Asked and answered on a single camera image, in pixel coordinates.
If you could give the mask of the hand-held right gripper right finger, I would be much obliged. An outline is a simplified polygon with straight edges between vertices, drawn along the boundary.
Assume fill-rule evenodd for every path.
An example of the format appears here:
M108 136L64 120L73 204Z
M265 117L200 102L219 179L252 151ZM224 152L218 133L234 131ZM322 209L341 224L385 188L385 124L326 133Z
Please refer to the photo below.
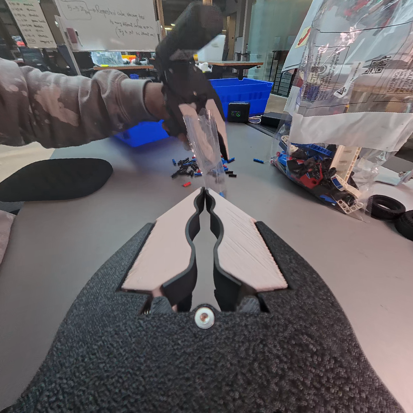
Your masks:
M253 311L266 308L261 293L288 289L258 222L212 189L206 190L206 208L214 245L214 295L223 312L242 305Z

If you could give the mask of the black power bank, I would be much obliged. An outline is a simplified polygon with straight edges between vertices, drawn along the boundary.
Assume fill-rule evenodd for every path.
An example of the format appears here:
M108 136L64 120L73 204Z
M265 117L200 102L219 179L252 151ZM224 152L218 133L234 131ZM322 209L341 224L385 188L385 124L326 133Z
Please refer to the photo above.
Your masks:
M249 123L250 102L230 102L226 119L229 123Z

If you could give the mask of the clear bag of building bricks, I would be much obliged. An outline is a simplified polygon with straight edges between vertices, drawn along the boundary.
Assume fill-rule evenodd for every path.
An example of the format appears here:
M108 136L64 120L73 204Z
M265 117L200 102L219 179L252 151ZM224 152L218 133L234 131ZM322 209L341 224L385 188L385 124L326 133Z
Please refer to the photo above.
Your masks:
M379 167L389 152L363 147L291 140L292 116L283 115L274 136L270 163L323 205L341 214L367 220Z

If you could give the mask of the grey desk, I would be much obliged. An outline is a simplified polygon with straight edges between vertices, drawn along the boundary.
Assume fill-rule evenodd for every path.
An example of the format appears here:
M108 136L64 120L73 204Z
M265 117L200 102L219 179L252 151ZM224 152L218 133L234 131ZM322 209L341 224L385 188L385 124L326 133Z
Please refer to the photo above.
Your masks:
M369 362L412 412L412 242L391 225L345 216L264 159L271 137L227 126L228 200L263 221L323 278ZM114 172L102 189L71 201L23 206L1 264L1 409L32 380L59 324L97 269L146 223L191 193L172 179L189 156L176 138L130 148L114 138L57 149L53 158L100 158Z

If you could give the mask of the wooden background table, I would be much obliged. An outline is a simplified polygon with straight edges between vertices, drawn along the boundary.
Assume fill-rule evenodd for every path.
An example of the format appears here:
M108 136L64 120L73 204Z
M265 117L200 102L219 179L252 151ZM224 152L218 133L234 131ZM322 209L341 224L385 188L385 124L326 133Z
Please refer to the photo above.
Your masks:
M247 70L254 67L261 67L264 63L263 62L253 62L253 61L208 61L209 65L212 66L220 66L220 67L229 67L233 69L242 69Z

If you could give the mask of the person's left forearm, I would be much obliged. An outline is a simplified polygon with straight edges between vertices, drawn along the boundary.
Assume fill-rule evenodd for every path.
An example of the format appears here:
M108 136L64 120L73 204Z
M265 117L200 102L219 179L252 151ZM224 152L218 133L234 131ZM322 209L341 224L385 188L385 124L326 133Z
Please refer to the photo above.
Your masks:
M118 70L67 76L0 60L0 143L73 147L155 121L144 101L149 80Z

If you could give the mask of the person's left hand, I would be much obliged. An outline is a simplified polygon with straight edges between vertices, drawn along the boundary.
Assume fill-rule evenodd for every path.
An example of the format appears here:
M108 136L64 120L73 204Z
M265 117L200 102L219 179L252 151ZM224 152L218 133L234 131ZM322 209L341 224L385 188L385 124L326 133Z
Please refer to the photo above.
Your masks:
M144 87L143 98L147 112L154 119L166 121L170 118L163 95L162 83L147 82Z

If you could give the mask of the white paper list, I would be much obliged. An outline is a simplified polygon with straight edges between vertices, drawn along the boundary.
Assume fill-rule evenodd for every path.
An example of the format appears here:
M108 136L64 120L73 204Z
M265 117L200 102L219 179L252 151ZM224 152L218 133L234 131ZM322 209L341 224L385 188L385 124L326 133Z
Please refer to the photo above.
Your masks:
M57 49L49 24L37 0L7 0L24 42L29 48Z

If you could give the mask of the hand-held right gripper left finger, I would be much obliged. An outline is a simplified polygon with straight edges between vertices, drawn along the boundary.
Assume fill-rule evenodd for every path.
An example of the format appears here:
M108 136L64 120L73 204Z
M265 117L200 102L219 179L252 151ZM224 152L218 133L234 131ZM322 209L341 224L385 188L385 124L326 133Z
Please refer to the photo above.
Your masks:
M200 187L151 225L122 281L122 291L165 297L177 312L191 310L197 283L193 240L200 231L204 205L205 188Z

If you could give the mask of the flat black box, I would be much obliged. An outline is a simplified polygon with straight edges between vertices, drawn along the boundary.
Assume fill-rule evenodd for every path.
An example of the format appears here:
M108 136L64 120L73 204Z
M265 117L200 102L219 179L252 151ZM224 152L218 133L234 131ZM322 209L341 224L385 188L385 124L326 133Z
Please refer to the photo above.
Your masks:
M271 127L271 128L278 128L280 122L283 120L283 114L278 112L268 112L261 115L261 126Z

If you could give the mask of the small clear plastic bag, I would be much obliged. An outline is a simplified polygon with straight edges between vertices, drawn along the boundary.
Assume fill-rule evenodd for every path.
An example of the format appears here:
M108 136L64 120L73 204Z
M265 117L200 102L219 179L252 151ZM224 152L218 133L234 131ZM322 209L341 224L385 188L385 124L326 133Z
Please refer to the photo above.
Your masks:
M226 198L226 174L221 161L219 134L213 112L202 108L200 113L192 105L180 105L190 146L197 159L205 188Z

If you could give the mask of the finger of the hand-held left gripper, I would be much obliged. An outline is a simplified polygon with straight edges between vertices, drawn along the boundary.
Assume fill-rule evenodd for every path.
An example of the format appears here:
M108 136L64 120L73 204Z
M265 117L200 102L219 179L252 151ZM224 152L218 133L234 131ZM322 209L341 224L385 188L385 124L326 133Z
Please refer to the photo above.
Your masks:
M211 121L205 109L197 113L193 105L182 104L179 109L187 129L187 137L193 152L202 161L214 160L213 133Z
M230 159L228 150L228 137L222 105L219 102L217 103L214 99L208 99L206 104L206 108L208 111L210 111L216 124L220 154L224 159L228 161Z

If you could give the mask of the pile of small plastic pins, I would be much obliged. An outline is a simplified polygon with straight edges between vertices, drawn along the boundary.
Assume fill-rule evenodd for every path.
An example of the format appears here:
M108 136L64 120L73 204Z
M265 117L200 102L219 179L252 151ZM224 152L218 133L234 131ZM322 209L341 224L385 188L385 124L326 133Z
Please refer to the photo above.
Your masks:
M225 177L234 179L238 177L238 174L228 167L228 163L233 161L235 161L234 157L227 159L225 156L220 155L219 161L216 163L206 161L204 169L202 169L200 167L201 162L196 156L179 159L178 161L172 159L173 166L177 169L170 175L170 178L173 180L180 177L184 178L185 182L182 186L185 188L191 185L189 179L193 178L203 178L204 185L207 187L214 185L223 187L225 185Z

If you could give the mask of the blue plastic bin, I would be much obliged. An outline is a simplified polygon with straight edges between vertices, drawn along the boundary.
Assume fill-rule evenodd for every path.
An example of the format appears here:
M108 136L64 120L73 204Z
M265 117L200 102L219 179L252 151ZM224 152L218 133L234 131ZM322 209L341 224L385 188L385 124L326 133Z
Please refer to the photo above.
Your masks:
M141 122L137 126L131 127L113 137L129 147L140 147L147 143L156 142L169 137L162 124L163 121Z
M273 88L272 82L249 78L211 79L210 82L220 98L225 117L231 102L249 102L250 115L264 113Z

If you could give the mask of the large printed plastic bag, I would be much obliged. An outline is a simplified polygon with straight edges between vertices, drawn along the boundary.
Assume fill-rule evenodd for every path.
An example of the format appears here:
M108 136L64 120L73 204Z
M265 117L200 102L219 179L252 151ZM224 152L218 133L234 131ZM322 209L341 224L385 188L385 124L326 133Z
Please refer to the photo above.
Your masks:
M397 152L412 136L413 2L323 1L299 74L290 142Z

